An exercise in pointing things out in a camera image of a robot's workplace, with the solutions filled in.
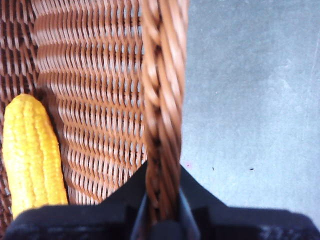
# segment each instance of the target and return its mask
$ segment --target wicker handle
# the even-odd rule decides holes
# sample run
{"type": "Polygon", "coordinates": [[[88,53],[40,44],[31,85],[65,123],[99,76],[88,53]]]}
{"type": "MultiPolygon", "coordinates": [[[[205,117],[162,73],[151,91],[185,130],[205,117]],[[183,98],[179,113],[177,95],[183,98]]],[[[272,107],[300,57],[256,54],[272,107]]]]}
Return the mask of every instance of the wicker handle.
{"type": "Polygon", "coordinates": [[[187,0],[142,0],[146,190],[151,221],[175,219],[180,184],[187,0]]]}

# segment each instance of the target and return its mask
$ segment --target gray concrete floor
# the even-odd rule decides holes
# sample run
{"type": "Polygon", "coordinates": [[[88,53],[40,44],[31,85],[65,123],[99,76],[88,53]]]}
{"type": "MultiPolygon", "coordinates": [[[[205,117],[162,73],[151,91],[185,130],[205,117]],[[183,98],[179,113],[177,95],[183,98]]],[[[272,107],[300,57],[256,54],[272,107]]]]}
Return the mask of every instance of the gray concrete floor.
{"type": "Polygon", "coordinates": [[[320,228],[319,0],[191,0],[182,165],[320,228]]]}

